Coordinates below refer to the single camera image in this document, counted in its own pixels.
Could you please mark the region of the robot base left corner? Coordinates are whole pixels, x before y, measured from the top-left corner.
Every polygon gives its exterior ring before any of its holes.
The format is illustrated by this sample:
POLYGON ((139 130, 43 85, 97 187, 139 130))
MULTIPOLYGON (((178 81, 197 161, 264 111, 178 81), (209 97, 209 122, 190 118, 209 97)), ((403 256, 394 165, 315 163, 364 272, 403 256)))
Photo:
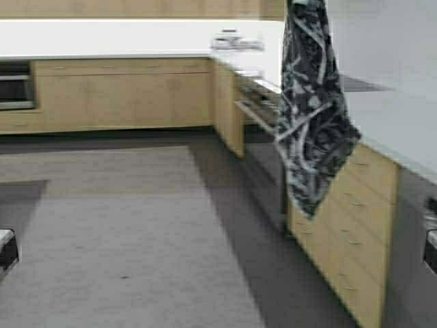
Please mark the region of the robot base left corner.
POLYGON ((5 275, 19 261, 19 247, 15 232, 1 229, 1 275, 5 275))

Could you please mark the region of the robot base right corner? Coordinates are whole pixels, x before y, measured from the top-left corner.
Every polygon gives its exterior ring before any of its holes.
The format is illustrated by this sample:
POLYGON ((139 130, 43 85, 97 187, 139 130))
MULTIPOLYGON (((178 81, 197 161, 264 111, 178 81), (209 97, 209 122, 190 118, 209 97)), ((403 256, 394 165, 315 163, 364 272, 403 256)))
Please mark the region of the robot base right corner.
POLYGON ((436 198, 434 197, 425 199, 423 227, 425 230, 423 261, 433 273, 436 273, 436 198))

